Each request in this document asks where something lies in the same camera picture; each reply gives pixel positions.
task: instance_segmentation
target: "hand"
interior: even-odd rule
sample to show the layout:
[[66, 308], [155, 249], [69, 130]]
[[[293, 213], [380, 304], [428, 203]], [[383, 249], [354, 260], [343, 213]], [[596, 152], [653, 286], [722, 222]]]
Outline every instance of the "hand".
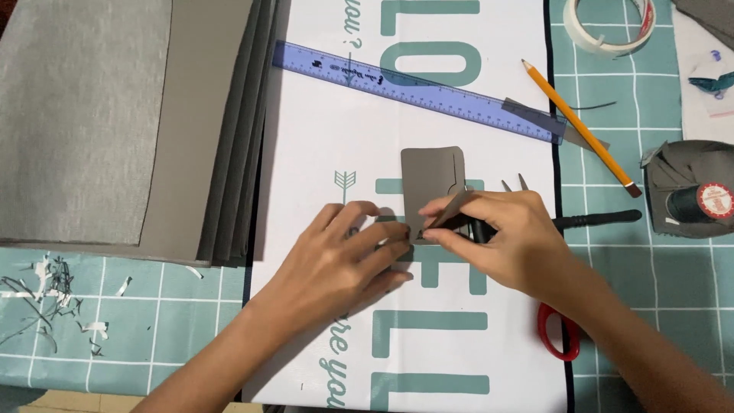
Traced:
[[[453, 196], [435, 199], [418, 213], [430, 224]], [[505, 287], [551, 306], [578, 280], [579, 263], [551, 221], [540, 195], [533, 191], [475, 191], [461, 212], [498, 230], [487, 244], [475, 244], [448, 230], [429, 229], [424, 238], [441, 244]]]
[[367, 201], [324, 206], [270, 282], [252, 298], [258, 313], [276, 317], [277, 325], [296, 334], [413, 279], [410, 273], [386, 270], [410, 248], [407, 225], [375, 223], [346, 238], [364, 215], [376, 216], [379, 210]]

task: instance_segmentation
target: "red scissors handle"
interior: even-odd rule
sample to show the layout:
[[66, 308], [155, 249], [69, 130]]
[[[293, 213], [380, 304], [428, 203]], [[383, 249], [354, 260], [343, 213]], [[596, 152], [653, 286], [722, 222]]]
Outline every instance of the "red scissors handle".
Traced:
[[[546, 324], [548, 323], [548, 318], [552, 314], [560, 315], [561, 322], [566, 325], [566, 331], [568, 332], [570, 342], [570, 349], [567, 353], [561, 353], [556, 350], [551, 340], [548, 339]], [[564, 362], [570, 362], [578, 357], [578, 352], [581, 347], [578, 341], [578, 326], [573, 322], [573, 320], [557, 312], [553, 307], [546, 303], [540, 303], [540, 308], [538, 308], [538, 335], [540, 335], [540, 340], [543, 342], [543, 345], [545, 345], [545, 348], [547, 348], [548, 351], [550, 351], [550, 353], [556, 358], [561, 359]]]

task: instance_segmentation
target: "thread spool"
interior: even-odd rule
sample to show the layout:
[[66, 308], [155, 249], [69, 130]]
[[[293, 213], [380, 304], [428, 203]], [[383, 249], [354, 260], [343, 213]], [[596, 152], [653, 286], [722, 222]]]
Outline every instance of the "thread spool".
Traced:
[[718, 182], [676, 190], [668, 195], [666, 207], [681, 223], [709, 223], [734, 215], [734, 195]]

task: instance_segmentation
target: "stack of leather sheets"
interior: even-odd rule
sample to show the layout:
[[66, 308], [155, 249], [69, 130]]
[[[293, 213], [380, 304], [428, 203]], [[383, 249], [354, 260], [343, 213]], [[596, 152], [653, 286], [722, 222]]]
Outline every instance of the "stack of leather sheets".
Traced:
[[0, 39], [3, 246], [247, 253], [277, 0], [19, 0]]

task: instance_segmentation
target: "thread spool label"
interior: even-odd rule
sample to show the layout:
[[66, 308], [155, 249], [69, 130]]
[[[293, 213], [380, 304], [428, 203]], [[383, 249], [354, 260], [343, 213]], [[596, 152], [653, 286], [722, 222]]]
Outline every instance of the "thread spool label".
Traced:
[[711, 218], [724, 219], [734, 215], [734, 195], [722, 184], [701, 185], [696, 196], [701, 210]]

